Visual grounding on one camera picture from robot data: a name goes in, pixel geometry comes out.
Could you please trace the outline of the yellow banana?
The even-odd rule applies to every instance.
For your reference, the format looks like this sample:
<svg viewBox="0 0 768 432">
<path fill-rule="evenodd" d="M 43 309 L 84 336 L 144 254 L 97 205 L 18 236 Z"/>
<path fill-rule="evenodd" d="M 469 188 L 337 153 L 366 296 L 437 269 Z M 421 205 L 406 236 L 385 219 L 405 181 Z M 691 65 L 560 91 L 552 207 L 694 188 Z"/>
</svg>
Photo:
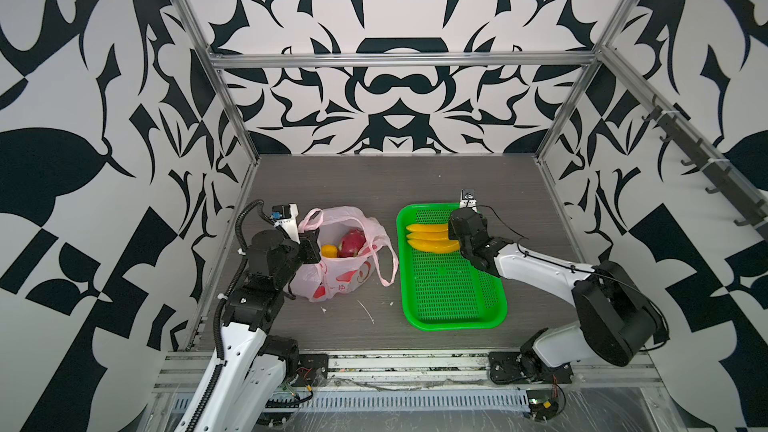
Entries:
<svg viewBox="0 0 768 432">
<path fill-rule="evenodd" d="M 444 224 L 410 224 L 406 227 L 407 243 L 415 250 L 432 254 L 458 252 L 459 242 L 449 238 L 449 227 Z"/>
</svg>

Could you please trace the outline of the yellow orange fruit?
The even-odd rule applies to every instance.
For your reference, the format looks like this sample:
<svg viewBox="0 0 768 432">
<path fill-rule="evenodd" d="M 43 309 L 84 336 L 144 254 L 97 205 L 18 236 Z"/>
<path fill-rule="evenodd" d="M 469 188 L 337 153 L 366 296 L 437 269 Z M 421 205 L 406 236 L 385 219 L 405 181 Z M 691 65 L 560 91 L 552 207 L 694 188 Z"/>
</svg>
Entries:
<svg viewBox="0 0 768 432">
<path fill-rule="evenodd" d="M 323 245 L 321 247 L 321 255 L 324 258 L 338 258 L 339 249 L 336 245 L 333 245 L 333 244 Z"/>
</svg>

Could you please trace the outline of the pink knotted plastic bag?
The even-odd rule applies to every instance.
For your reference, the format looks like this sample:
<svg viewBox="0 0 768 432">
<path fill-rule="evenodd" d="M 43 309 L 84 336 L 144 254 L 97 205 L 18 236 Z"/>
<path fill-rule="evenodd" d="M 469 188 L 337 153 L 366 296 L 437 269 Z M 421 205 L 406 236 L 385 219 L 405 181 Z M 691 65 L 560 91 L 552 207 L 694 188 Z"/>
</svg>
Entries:
<svg viewBox="0 0 768 432">
<path fill-rule="evenodd" d="M 369 278 L 376 276 L 381 285 L 395 282 L 399 260 L 392 240 L 383 225 L 351 206 L 315 208 L 299 223 L 301 232 L 316 232 L 316 243 L 342 249 L 342 242 L 351 232 L 361 236 L 353 247 L 351 257 L 323 256 L 316 264 L 303 265 L 290 283 L 292 293 L 311 302 L 322 302 L 336 295 L 350 294 Z"/>
</svg>

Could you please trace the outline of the green plastic basket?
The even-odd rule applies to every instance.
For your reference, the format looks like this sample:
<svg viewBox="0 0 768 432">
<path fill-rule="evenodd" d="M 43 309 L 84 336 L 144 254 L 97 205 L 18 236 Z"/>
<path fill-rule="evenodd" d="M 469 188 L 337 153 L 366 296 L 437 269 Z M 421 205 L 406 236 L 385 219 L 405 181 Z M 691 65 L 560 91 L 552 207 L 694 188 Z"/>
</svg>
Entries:
<svg viewBox="0 0 768 432">
<path fill-rule="evenodd" d="M 396 220 L 402 308 L 422 331 L 492 329 L 502 324 L 508 305 L 499 278 L 473 268 L 459 252 L 422 252 L 408 244 L 414 224 L 444 224 L 457 203 L 412 204 Z"/>
</svg>

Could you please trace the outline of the red dragon fruit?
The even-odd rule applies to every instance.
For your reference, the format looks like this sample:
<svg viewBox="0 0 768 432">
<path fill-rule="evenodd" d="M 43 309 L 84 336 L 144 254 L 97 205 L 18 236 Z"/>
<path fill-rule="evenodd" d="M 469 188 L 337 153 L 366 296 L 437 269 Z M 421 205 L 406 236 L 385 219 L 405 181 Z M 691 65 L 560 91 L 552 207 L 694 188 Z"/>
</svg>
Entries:
<svg viewBox="0 0 768 432">
<path fill-rule="evenodd" d="M 366 242 L 366 236 L 362 229 L 354 228 L 349 230 L 339 242 L 338 257 L 356 257 L 364 248 Z"/>
</svg>

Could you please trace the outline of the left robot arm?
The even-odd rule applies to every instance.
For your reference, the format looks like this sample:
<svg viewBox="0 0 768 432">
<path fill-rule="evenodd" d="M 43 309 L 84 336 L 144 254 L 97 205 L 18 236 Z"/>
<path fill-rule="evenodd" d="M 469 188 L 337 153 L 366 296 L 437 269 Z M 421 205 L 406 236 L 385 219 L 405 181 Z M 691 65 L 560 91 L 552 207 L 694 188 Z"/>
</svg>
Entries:
<svg viewBox="0 0 768 432">
<path fill-rule="evenodd" d="M 272 395 L 296 376 L 297 341 L 270 333 L 284 289 L 320 262 L 315 231 L 291 239 L 279 228 L 255 234 L 214 312 L 214 353 L 178 431 L 251 431 Z"/>
</svg>

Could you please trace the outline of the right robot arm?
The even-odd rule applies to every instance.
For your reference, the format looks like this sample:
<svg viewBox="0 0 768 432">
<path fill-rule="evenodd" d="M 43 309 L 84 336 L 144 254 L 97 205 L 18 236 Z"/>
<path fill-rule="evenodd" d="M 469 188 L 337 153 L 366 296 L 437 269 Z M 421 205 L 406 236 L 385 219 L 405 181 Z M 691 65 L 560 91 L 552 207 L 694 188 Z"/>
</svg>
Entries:
<svg viewBox="0 0 768 432">
<path fill-rule="evenodd" d="M 661 348 L 670 338 L 660 308 L 616 262 L 589 265 L 534 252 L 492 236 L 486 218 L 468 207 L 451 213 L 448 232 L 475 269 L 546 292 L 576 313 L 574 322 L 544 328 L 518 352 L 492 358 L 490 378 L 496 384 L 552 383 L 584 359 L 624 367 L 638 353 Z"/>
</svg>

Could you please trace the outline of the small electronics board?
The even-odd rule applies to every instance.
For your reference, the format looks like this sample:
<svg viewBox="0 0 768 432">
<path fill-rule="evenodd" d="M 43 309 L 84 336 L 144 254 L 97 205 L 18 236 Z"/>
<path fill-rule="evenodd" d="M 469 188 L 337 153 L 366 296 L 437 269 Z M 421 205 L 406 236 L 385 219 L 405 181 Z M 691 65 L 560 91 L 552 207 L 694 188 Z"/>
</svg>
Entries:
<svg viewBox="0 0 768 432">
<path fill-rule="evenodd" d="M 556 387 L 548 394 L 528 395 L 528 411 L 523 415 L 538 423 L 548 423 L 559 417 L 567 407 L 567 394 Z"/>
</svg>

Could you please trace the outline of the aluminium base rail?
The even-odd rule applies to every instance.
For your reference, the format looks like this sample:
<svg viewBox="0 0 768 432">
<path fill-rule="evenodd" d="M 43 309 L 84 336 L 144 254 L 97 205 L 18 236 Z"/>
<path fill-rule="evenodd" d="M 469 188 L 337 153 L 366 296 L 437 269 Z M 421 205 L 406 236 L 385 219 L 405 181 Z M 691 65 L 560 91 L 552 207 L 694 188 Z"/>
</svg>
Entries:
<svg viewBox="0 0 768 432">
<path fill-rule="evenodd" d="M 306 351 L 300 356 L 292 383 L 300 387 L 359 389 L 491 386 L 491 375 L 506 371 L 493 366 L 491 352 L 475 350 L 352 350 Z M 637 355 L 625 367 L 599 358 L 583 359 L 545 373 L 546 382 L 577 387 L 661 387 L 660 374 L 651 358 Z"/>
</svg>

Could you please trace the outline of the aluminium frame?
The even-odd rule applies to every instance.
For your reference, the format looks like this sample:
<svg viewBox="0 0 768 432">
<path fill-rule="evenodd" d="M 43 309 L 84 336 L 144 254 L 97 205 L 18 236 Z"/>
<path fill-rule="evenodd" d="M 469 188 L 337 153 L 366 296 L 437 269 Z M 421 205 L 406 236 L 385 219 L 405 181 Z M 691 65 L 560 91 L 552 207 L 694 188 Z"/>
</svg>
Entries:
<svg viewBox="0 0 768 432">
<path fill-rule="evenodd" d="M 260 167 L 302 210 L 475 188 L 496 234 L 623 265 L 658 356 L 761 356 L 767 241 L 642 117 L 677 110 L 767 198 L 767 0 L 174 0 Z"/>
</svg>

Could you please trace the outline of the black wall hook rail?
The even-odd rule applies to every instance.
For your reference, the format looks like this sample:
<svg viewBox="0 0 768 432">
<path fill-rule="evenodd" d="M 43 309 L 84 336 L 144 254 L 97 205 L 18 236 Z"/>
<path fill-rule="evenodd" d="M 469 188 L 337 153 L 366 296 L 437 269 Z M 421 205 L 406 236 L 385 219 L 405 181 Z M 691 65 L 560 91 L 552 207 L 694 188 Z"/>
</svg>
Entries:
<svg viewBox="0 0 768 432">
<path fill-rule="evenodd" d="M 767 241 L 767 198 L 681 112 L 664 110 L 655 103 L 656 99 L 653 98 L 653 108 L 642 117 L 643 121 L 660 127 L 661 141 L 674 143 L 682 151 L 686 156 L 682 166 L 707 178 L 708 194 L 722 195 L 740 214 L 734 220 L 737 227 L 751 227 Z"/>
</svg>

